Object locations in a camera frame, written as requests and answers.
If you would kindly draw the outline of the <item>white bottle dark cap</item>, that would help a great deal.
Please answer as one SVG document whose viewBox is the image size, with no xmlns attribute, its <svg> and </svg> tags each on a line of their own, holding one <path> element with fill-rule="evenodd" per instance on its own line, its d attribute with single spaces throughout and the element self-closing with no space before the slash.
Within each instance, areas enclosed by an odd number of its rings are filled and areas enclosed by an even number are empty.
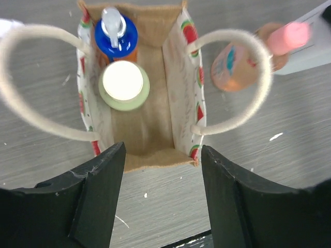
<svg viewBox="0 0 331 248">
<path fill-rule="evenodd" d="M 330 63 L 330 1 L 274 31 L 267 40 L 274 55 L 289 55 L 275 73 L 287 75 Z"/>
</svg>

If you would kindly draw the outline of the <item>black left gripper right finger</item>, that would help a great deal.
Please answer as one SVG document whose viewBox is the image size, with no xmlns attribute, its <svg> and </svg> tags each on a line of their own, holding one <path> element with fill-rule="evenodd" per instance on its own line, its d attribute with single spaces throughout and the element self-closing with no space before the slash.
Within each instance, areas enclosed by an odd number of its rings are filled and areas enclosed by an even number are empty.
<svg viewBox="0 0 331 248">
<path fill-rule="evenodd" d="M 201 150 L 214 247 L 330 247 L 330 181 L 295 189 Z"/>
</svg>

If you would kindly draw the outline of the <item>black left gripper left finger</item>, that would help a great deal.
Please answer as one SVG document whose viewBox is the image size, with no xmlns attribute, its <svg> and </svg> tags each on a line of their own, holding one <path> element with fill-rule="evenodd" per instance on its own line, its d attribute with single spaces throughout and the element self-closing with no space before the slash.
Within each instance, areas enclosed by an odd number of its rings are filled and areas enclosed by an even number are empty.
<svg viewBox="0 0 331 248">
<path fill-rule="evenodd" d="M 1 189 L 1 247 L 108 247 L 125 158 L 120 142 L 33 188 Z"/>
</svg>

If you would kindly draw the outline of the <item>green bottle cream cap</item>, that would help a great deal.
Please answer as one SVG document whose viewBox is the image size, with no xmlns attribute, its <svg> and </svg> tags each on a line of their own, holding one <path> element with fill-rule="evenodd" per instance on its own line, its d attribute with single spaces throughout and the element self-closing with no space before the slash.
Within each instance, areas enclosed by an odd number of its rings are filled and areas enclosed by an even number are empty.
<svg viewBox="0 0 331 248">
<path fill-rule="evenodd" d="M 119 60 L 106 66 L 99 77 L 98 88 L 109 107 L 122 112 L 132 111 L 147 100 L 150 81 L 142 67 Z"/>
</svg>

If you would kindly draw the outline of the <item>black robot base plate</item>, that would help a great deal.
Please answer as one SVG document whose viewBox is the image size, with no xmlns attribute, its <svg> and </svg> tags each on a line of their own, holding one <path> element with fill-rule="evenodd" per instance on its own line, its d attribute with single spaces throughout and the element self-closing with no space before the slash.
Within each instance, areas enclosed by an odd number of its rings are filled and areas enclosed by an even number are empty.
<svg viewBox="0 0 331 248">
<path fill-rule="evenodd" d="M 214 248 L 212 232 L 207 230 L 162 248 Z"/>
</svg>

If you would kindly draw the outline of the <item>blue pump bottle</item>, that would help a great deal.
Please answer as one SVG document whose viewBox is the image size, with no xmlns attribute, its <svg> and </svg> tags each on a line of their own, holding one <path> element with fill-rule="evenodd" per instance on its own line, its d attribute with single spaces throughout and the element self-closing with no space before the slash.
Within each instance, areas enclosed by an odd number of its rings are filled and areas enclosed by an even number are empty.
<svg viewBox="0 0 331 248">
<path fill-rule="evenodd" d="M 138 30 L 135 24 L 115 7 L 107 7 L 96 23 L 94 38 L 99 52 L 99 64 L 117 60 L 136 62 L 138 58 Z"/>
</svg>

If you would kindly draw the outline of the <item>orange bottle pink cap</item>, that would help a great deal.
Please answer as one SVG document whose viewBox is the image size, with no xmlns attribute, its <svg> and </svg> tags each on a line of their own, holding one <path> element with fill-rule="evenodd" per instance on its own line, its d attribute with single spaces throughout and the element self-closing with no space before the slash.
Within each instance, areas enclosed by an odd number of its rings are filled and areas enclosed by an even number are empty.
<svg viewBox="0 0 331 248">
<path fill-rule="evenodd" d="M 307 22 L 267 23 L 255 35 L 267 46 L 273 70 L 282 69 L 290 53 L 307 44 L 310 38 Z M 220 90 L 234 92 L 257 81 L 257 62 L 242 44 L 232 42 L 216 57 L 211 67 L 213 84 Z"/>
</svg>

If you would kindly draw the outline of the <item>burlap watermelon canvas bag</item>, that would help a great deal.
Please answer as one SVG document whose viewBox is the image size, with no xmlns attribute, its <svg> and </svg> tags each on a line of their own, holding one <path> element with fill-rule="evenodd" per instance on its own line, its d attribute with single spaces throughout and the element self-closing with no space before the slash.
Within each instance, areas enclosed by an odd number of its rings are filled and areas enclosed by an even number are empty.
<svg viewBox="0 0 331 248">
<path fill-rule="evenodd" d="M 181 164 L 198 166 L 206 135 L 224 133 L 247 122 L 261 107 L 272 85 L 272 62 L 263 42 L 250 32 L 219 29 L 198 36 L 194 23 L 181 5 L 136 6 L 115 4 L 127 21 L 138 30 L 135 50 L 137 65 L 149 80 L 149 94 L 130 111 L 115 109 L 106 94 L 105 53 L 96 45 L 97 23 L 107 4 L 79 7 L 89 24 L 80 24 L 77 35 L 49 25 L 23 25 L 10 30 L 1 40 L 1 96 L 20 118 L 44 132 L 76 141 L 92 143 L 99 155 L 123 142 L 127 155 L 124 170 Z M 40 115 L 17 92 L 8 70 L 11 53 L 27 39 L 53 38 L 77 49 L 77 85 L 85 131 L 73 129 Z M 204 74 L 201 47 L 217 41 L 245 45 L 258 64 L 258 87 L 248 106 L 238 115 L 219 124 L 206 124 Z"/>
</svg>

